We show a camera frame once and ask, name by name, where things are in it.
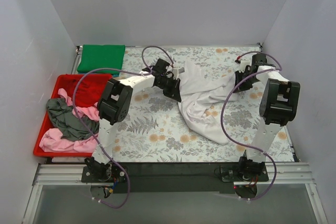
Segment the white t shirt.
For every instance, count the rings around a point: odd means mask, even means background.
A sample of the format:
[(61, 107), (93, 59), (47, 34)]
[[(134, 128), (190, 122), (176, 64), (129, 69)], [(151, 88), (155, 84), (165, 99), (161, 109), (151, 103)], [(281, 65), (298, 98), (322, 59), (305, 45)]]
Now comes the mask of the white t shirt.
[(187, 126), (217, 144), (228, 144), (220, 120), (205, 115), (205, 112), (213, 104), (226, 100), (235, 85), (235, 75), (231, 73), (216, 80), (208, 80), (200, 66), (187, 60), (179, 78), (182, 101), (178, 103), (178, 107)]

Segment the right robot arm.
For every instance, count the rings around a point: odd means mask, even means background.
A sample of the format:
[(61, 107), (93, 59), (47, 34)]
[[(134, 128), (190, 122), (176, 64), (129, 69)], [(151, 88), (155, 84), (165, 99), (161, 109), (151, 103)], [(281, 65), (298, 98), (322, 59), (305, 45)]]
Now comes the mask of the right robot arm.
[(280, 67), (267, 61), (267, 55), (255, 52), (250, 60), (241, 56), (235, 60), (239, 69), (235, 72), (235, 93), (251, 89), (261, 82), (264, 92), (259, 105), (260, 122), (256, 135), (238, 162), (238, 176), (248, 181), (266, 172), (265, 152), (271, 147), (276, 134), (293, 121), (297, 114), (300, 84), (280, 74)]

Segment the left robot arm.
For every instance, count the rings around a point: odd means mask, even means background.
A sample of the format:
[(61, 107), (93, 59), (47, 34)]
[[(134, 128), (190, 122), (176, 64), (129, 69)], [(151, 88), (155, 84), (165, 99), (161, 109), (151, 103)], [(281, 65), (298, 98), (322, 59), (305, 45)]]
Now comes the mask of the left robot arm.
[(121, 81), (110, 79), (98, 102), (99, 131), (97, 147), (92, 157), (85, 160), (90, 174), (100, 182), (106, 182), (112, 175), (112, 141), (119, 124), (127, 117), (133, 95), (158, 87), (163, 95), (181, 102), (179, 75), (183, 68), (173, 67), (159, 59), (154, 66), (144, 68), (140, 73)]

